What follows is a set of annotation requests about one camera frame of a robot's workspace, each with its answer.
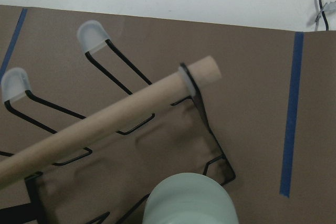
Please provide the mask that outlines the pale green cup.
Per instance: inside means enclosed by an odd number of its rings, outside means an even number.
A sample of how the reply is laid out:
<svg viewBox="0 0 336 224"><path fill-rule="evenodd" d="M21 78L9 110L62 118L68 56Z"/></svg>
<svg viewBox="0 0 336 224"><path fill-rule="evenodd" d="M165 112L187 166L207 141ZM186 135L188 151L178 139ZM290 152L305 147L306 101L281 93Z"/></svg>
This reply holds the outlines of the pale green cup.
<svg viewBox="0 0 336 224"><path fill-rule="evenodd" d="M213 179L180 173L157 184L145 204L143 223L239 223L228 192Z"/></svg>

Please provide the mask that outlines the metal tongs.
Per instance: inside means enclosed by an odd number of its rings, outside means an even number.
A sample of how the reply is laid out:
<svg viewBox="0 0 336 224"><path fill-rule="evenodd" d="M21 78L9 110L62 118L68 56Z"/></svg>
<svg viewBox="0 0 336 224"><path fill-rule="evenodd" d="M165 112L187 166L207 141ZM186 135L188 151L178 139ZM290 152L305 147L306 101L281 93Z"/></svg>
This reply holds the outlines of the metal tongs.
<svg viewBox="0 0 336 224"><path fill-rule="evenodd" d="M325 3L322 6L322 9L318 11L316 15L312 16L308 20L308 25L315 24L316 26L318 26L317 23L319 22L320 19L322 19L326 30L329 30L329 22L327 19L327 14L335 14L335 1Z"/></svg>

